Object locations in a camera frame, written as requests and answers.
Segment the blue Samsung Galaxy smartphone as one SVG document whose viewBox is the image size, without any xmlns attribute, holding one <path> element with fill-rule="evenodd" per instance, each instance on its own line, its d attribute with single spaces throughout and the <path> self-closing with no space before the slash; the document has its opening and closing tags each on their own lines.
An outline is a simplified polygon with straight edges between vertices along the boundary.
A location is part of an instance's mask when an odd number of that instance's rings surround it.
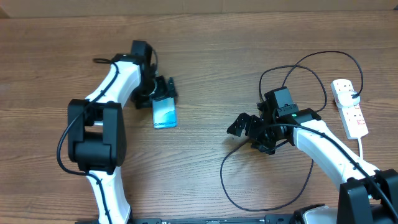
<svg viewBox="0 0 398 224">
<path fill-rule="evenodd" d="M 174 98 L 153 101 L 152 112 L 155 129 L 174 128 L 177 126 L 177 111 Z"/>
</svg>

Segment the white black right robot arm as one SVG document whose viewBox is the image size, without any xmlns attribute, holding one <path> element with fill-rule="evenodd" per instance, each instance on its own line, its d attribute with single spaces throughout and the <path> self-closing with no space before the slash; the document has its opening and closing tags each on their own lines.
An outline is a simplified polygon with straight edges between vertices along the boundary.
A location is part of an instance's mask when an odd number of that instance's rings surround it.
<svg viewBox="0 0 398 224">
<path fill-rule="evenodd" d="M 310 205 L 290 223 L 397 223 L 397 171 L 379 170 L 344 145 L 312 109 L 298 109 L 287 87 L 271 90 L 258 103 L 260 116 L 241 113 L 227 129 L 244 134 L 268 155 L 289 142 L 318 164 L 339 190 L 336 208 Z"/>
</svg>

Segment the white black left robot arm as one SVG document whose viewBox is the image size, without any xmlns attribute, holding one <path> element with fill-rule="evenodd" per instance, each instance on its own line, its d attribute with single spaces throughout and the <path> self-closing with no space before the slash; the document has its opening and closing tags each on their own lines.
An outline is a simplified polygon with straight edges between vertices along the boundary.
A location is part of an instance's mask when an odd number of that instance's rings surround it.
<svg viewBox="0 0 398 224">
<path fill-rule="evenodd" d="M 67 173 L 88 179 L 98 206 L 96 223 L 134 223 L 125 196 L 121 166 L 127 152 L 123 108 L 150 108 L 155 129 L 177 126 L 172 78 L 158 74 L 156 51 L 146 41 L 132 42 L 128 54 L 96 58 L 109 65 L 99 87 L 85 99 L 68 104 L 68 126 L 57 146 L 57 162 Z"/>
</svg>

